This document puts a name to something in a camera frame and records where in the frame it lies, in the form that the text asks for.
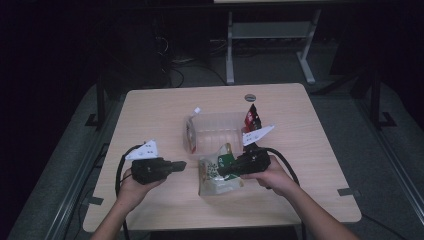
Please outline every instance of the wooden table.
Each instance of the wooden table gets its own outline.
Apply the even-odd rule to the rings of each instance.
[[[296,172],[300,185],[341,222],[361,218],[309,97],[301,84],[246,85],[185,89],[138,90],[128,93],[93,196],[84,229],[94,231],[116,197],[115,174],[121,156],[132,146],[155,139],[166,160],[188,162],[184,172],[172,173],[153,189],[127,218],[130,230],[203,229],[281,226],[300,223],[283,198],[255,180],[219,196],[198,195],[198,164],[183,147],[184,117],[199,106],[203,113],[248,111],[246,94],[254,94],[262,125],[275,129],[259,140],[262,147],[280,151]],[[131,166],[128,161],[124,170]]]

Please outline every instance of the clear plastic container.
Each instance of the clear plastic container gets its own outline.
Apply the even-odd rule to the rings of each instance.
[[[201,113],[185,118],[184,147],[190,159],[215,154],[230,143],[235,157],[243,153],[242,131],[246,113]]]

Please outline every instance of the black cord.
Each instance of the black cord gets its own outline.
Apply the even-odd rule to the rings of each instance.
[[[264,148],[267,152],[271,152],[274,153],[275,155],[277,155],[278,158],[281,159],[281,161],[283,161],[284,165],[287,167],[287,170],[289,170],[290,175],[293,178],[293,181],[300,186],[299,183],[299,179],[296,176],[296,173],[294,173],[293,168],[290,166],[289,162],[286,160],[286,158],[283,156],[283,154],[281,154],[279,151],[273,149],[273,148]]]
[[[179,87],[181,87],[181,86],[183,85],[183,83],[184,83],[184,74],[183,74],[182,72],[178,71],[178,70],[177,70],[177,69],[175,69],[175,68],[171,68],[170,70],[172,70],[172,71],[177,72],[178,74],[180,74],[180,76],[181,76],[181,82],[180,82],[180,84],[178,84],[178,86],[176,86],[175,88],[179,88]],[[171,84],[171,87],[174,87],[174,84],[172,84],[172,79],[169,79],[169,82],[170,82],[170,84]]]
[[[118,197],[119,194],[119,190],[121,189],[121,174],[122,174],[122,168],[124,167],[124,163],[125,163],[125,157],[130,154],[130,152],[132,152],[133,150],[137,149],[141,147],[141,145],[136,145],[132,148],[130,148],[124,155],[122,155],[121,157],[121,161],[119,161],[119,165],[118,165],[118,169],[116,170],[116,179],[115,179],[115,193],[116,193],[116,197]],[[128,226],[127,226],[127,221],[124,220],[124,223],[122,224],[122,227],[124,228],[124,235],[125,235],[125,239],[129,240],[130,239],[130,235],[128,232]]]
[[[290,166],[289,162],[287,161],[287,159],[283,156],[283,154],[281,154],[279,151],[273,149],[273,148],[263,148],[265,151],[270,152],[270,153],[274,153],[275,155],[277,155],[277,157],[283,161],[284,165],[287,167],[287,170],[289,170],[290,175],[293,178],[293,181],[300,186],[299,183],[299,179],[297,178],[296,173],[293,171],[293,168]],[[306,240],[306,226],[305,223],[303,221],[301,221],[301,226],[302,226],[302,239]]]
[[[100,162],[100,160],[101,160],[102,158],[104,158],[104,157],[106,156],[107,150],[106,150],[106,151],[104,150],[106,146],[109,146],[109,143],[104,143],[104,144],[103,144],[103,146],[102,146],[102,148],[100,149],[100,152],[99,152],[99,154],[97,155],[96,159],[94,160],[94,163],[93,163],[93,165],[92,165],[92,167],[91,167],[91,169],[90,169],[90,172],[87,174],[87,177],[84,179],[84,183],[83,183],[83,186],[81,187],[81,190],[80,190],[80,191],[79,191],[79,193],[78,193],[77,200],[79,200],[79,199],[80,199],[81,194],[82,194],[82,192],[83,192],[83,190],[84,190],[84,187],[85,187],[85,185],[87,184],[88,178],[90,177],[90,175],[91,175],[91,173],[93,172],[94,168],[98,168],[97,164]],[[74,215],[74,214],[75,214],[75,207],[72,209],[72,215]],[[71,225],[71,221],[69,221],[69,222],[68,222],[68,225],[66,226],[66,230],[65,230],[65,237],[66,237],[66,235],[68,234],[68,230],[69,230],[70,225]],[[81,230],[81,221],[79,221],[79,228],[80,228],[80,229],[78,230],[77,235],[76,235],[75,237],[77,237],[77,236],[78,236],[78,234],[79,234],[79,232],[80,232],[80,230]]]
[[[198,67],[198,68],[207,69],[207,70],[215,73],[215,75],[218,76],[218,78],[221,80],[221,82],[224,84],[224,86],[228,86],[227,82],[221,77],[221,75],[219,75],[219,73],[217,73],[215,70],[213,70],[213,69],[211,69],[209,67],[202,66],[202,65],[178,66],[178,68],[189,68],[189,67]]]
[[[82,199],[87,198],[87,195],[93,190],[94,190],[94,187],[88,189],[87,192],[84,194],[84,197]],[[80,226],[80,227],[78,228],[78,232],[74,236],[74,240],[77,239],[79,233],[81,232],[81,225],[82,225],[82,223],[81,223],[81,207],[82,207],[82,204],[80,204],[80,206],[78,207],[78,226]]]
[[[364,213],[361,213],[361,214],[362,214],[362,216],[363,216],[364,218],[366,218],[366,219],[370,220],[371,222],[374,222],[375,224],[379,225],[380,227],[382,227],[382,228],[386,229],[387,231],[389,231],[389,232],[393,233],[393,234],[394,234],[394,235],[396,235],[398,238],[400,238],[400,239],[404,239],[404,240],[406,240],[406,239],[407,239],[407,238],[405,238],[404,236],[402,236],[402,235],[400,235],[399,233],[397,233],[395,230],[393,230],[393,229],[391,229],[391,228],[387,227],[386,225],[382,224],[381,222],[379,222],[379,221],[375,220],[374,218],[372,218],[372,217],[370,217],[370,216],[368,216],[368,215],[366,215],[366,214],[364,214]]]

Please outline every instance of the small white object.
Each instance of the small white object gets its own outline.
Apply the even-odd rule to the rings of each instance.
[[[243,146],[247,146],[263,138],[272,129],[274,129],[274,127],[274,125],[269,125],[253,132],[243,133]]]
[[[125,160],[139,160],[139,159],[149,159],[149,158],[157,158],[158,148],[156,146],[155,140],[150,140],[145,143],[143,146],[133,150],[125,157]]]

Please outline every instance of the dark background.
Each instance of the dark background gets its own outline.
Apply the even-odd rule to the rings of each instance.
[[[80,100],[100,75],[112,98],[129,89],[163,87],[167,78],[162,68],[167,70],[169,59],[156,54],[161,47],[156,37],[172,39],[172,44],[207,62],[209,38],[225,38],[227,20],[225,12],[140,16],[136,11],[97,8],[102,1],[0,4],[0,238],[4,239]],[[334,73],[349,73],[375,59],[383,82],[398,92],[422,128],[423,10],[420,1],[377,8],[326,7],[315,37],[340,42]]]

